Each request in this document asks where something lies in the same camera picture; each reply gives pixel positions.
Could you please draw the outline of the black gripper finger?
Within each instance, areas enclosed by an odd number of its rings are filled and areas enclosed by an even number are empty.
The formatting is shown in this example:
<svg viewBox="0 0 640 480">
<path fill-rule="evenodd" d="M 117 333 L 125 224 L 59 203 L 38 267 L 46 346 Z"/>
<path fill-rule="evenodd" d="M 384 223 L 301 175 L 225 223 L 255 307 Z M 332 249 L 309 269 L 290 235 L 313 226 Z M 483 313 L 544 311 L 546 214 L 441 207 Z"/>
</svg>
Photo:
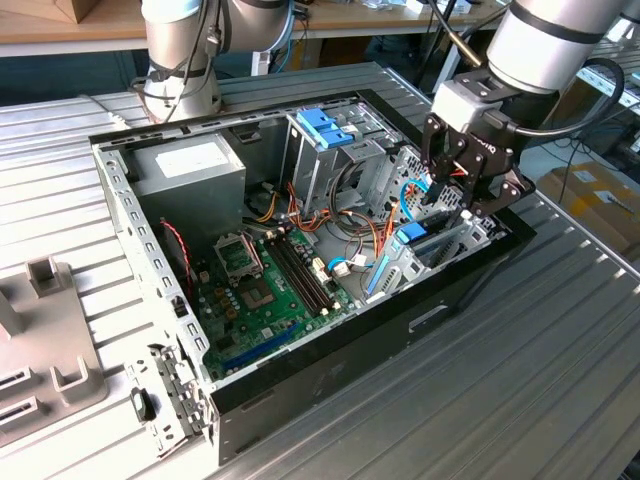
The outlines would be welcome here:
<svg viewBox="0 0 640 480">
<path fill-rule="evenodd" d="M 427 115 L 422 133 L 421 163 L 426 169 L 430 190 L 439 191 L 452 181 L 454 172 L 468 173 L 462 158 L 469 150 L 469 138 L 446 124 L 440 117 Z"/>
<path fill-rule="evenodd" d="M 534 183 L 517 168 L 498 175 L 454 172 L 449 179 L 462 192 L 460 206 L 478 218 L 493 215 L 535 191 Z"/>
</svg>

